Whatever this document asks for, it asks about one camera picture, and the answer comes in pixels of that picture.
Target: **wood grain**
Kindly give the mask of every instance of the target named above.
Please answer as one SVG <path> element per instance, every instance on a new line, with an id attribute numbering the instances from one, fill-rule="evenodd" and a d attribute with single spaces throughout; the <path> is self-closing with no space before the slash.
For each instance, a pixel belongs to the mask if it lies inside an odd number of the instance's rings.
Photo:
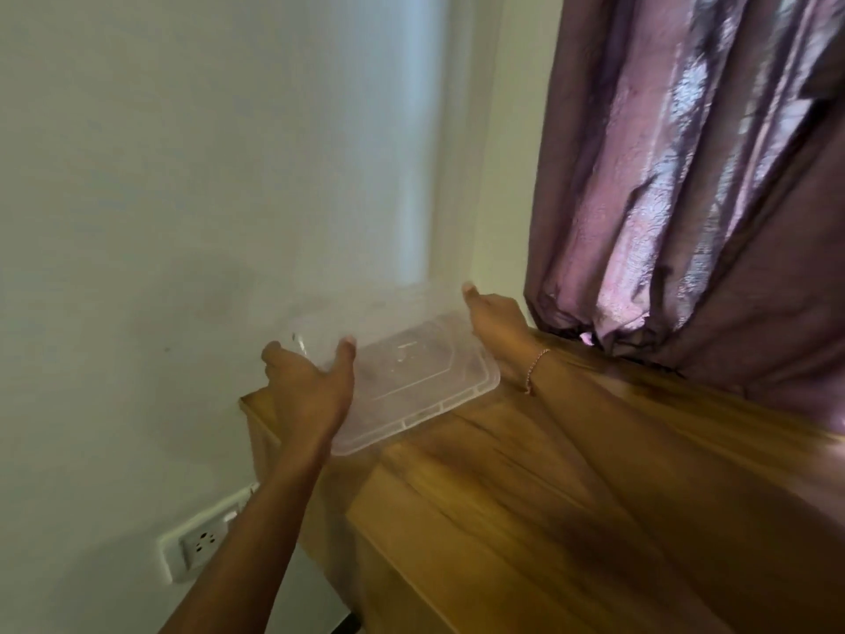
<path id="1" fill-rule="evenodd" d="M 607 392 L 845 516 L 840 437 L 556 344 Z M 260 478 L 284 428 L 266 391 L 244 397 L 242 408 Z M 301 544 L 371 632 L 727 631 L 578 451 L 548 438 L 545 422 L 534 399 L 500 387 L 333 458 Z"/>

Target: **clear plastic container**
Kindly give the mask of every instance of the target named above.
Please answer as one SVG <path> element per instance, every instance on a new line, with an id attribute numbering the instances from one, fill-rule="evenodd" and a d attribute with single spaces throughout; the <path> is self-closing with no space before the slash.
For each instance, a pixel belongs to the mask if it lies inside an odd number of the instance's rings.
<path id="1" fill-rule="evenodd" d="M 326 369 L 346 335 L 357 339 L 355 394 L 332 443 L 337 456 L 448 412 L 499 384 L 499 366 L 472 334 L 457 289 L 427 284 L 342 298 L 291 322 L 283 344 Z"/>

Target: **wooden table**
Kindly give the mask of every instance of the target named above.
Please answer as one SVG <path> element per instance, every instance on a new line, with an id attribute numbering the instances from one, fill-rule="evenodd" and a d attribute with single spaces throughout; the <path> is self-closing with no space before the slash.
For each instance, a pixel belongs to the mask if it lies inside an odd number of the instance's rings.
<path id="1" fill-rule="evenodd" d="M 845 523 L 840 437 L 576 343 L 557 351 L 609 394 Z M 266 390 L 242 409 L 260 480 L 284 428 Z M 727 631 L 578 451 L 548 439 L 549 422 L 501 386 L 330 461 L 300 543 L 368 634 Z"/>

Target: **wall switch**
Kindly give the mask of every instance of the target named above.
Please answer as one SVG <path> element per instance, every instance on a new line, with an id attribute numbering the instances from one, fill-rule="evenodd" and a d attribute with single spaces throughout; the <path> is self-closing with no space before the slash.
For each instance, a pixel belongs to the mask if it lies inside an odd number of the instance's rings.
<path id="1" fill-rule="evenodd" d="M 252 484 L 159 537 L 158 549 L 168 582 L 190 581 L 199 574 L 257 489 L 258 483 Z"/>

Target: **curtain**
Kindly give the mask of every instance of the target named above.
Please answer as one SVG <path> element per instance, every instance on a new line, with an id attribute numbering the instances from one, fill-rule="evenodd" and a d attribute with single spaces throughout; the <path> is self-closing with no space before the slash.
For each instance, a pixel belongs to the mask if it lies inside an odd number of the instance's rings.
<path id="1" fill-rule="evenodd" d="M 565 0 L 539 327 L 845 419 L 843 1 Z"/>

